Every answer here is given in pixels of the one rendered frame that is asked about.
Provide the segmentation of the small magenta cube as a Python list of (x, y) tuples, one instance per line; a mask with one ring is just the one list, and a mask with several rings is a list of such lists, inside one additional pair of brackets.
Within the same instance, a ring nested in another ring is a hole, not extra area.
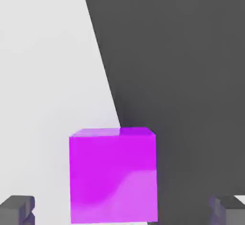
[(72, 224), (156, 222), (156, 135), (146, 127), (69, 137)]

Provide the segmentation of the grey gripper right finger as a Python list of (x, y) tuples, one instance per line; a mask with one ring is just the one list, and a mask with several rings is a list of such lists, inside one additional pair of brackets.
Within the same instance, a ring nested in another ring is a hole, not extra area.
[(212, 196), (210, 225), (245, 225), (245, 204), (235, 196)]

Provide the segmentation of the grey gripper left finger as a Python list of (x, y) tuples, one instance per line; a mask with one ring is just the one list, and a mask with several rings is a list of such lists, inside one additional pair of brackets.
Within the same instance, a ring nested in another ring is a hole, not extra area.
[(0, 225), (35, 225), (35, 198), (12, 195), (0, 205)]

